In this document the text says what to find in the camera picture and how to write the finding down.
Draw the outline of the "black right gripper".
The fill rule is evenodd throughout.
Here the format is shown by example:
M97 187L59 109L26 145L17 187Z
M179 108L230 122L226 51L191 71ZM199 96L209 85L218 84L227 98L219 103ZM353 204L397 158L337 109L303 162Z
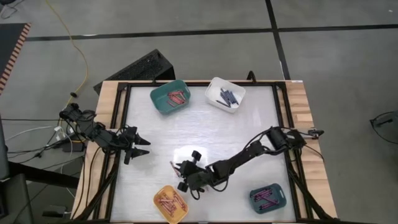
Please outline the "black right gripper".
M190 189L203 192L204 186L213 184L214 174L211 170L213 164L208 164L204 168L197 166L197 162L201 159L201 154L198 151L193 151L192 157L192 161L175 163L174 167L177 169L175 173L178 178L183 179L179 183L179 190L186 192Z

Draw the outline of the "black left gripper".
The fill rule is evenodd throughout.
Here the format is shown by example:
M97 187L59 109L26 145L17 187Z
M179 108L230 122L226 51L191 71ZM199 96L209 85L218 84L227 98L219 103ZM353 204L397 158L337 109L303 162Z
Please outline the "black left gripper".
M139 157L150 153L147 150L138 149L136 147L134 148L135 144L143 146L151 145L149 141L140 137L137 133L137 127L123 126L119 129L119 132L119 142L121 143L121 146L125 148L127 155L130 157Z

